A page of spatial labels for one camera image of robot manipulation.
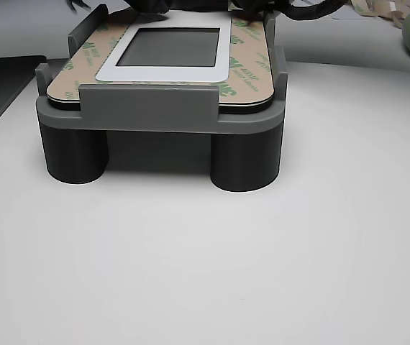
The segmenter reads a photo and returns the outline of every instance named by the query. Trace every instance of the white table surface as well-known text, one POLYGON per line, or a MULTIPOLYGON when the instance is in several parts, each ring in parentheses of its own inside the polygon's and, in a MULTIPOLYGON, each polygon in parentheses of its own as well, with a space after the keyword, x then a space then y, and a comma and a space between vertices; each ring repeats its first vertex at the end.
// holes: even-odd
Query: white table surface
POLYGON ((32 82, 0 118, 0 344, 410 344, 410 74, 288 70, 251 193, 206 136, 112 136, 99 180, 53 180, 32 82))

